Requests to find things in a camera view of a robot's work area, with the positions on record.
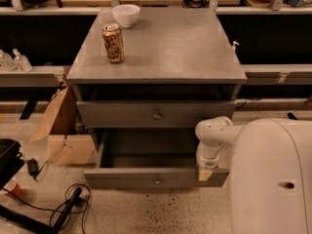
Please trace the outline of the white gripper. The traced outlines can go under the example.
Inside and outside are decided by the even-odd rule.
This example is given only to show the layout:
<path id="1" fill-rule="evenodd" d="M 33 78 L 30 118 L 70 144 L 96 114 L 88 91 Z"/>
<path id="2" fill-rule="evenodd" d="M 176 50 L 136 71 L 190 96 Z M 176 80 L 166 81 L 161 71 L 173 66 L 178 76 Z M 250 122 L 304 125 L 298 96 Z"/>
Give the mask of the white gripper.
<path id="1" fill-rule="evenodd" d="M 213 174 L 211 169 L 217 167 L 219 161 L 219 148 L 212 148 L 206 144 L 199 144 L 196 150 L 196 161 L 200 166 L 198 179 L 207 181 Z"/>

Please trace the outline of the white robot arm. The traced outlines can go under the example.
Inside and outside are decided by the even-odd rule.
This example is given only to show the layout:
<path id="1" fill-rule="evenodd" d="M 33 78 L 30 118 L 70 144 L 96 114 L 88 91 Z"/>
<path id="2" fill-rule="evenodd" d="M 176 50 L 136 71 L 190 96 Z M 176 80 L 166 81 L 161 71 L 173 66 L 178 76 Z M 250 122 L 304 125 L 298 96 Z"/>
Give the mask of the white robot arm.
<path id="1" fill-rule="evenodd" d="M 312 234 L 312 122 L 225 116 L 197 124 L 197 163 L 216 166 L 232 147 L 231 234 Z"/>

